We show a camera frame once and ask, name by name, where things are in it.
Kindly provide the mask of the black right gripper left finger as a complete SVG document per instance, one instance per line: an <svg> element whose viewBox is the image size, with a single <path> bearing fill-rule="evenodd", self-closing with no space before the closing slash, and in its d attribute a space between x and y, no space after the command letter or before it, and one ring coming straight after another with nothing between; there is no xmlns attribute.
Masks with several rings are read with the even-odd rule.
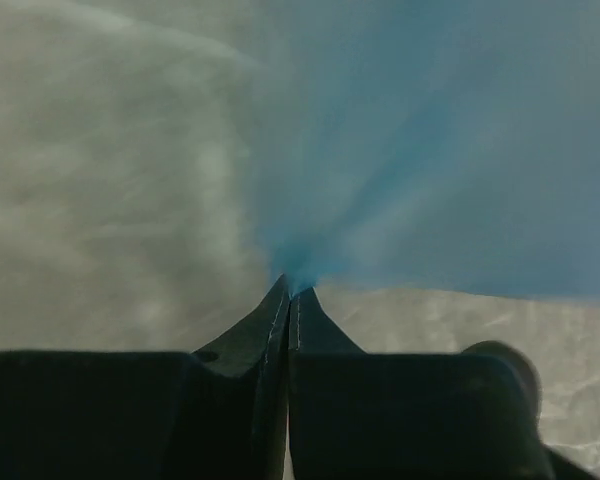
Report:
<svg viewBox="0 0 600 480"><path fill-rule="evenodd" d="M193 352L0 351L0 479L279 479L290 295Z"/></svg>

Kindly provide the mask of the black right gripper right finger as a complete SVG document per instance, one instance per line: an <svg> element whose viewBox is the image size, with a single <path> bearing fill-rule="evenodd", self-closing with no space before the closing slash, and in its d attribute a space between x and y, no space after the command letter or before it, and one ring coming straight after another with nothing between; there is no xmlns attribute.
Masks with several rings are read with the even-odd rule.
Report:
<svg viewBox="0 0 600 480"><path fill-rule="evenodd" d="M368 353L316 293L289 310L289 435L298 479L586 479L546 446L531 362L499 341Z"/></svg>

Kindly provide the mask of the blue plastic trash bag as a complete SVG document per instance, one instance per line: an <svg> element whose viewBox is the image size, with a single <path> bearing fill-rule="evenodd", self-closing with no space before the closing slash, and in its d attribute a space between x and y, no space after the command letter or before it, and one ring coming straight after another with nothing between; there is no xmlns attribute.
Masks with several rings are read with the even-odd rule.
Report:
<svg viewBox="0 0 600 480"><path fill-rule="evenodd" d="M321 281L600 301L600 1L266 1L256 238Z"/></svg>

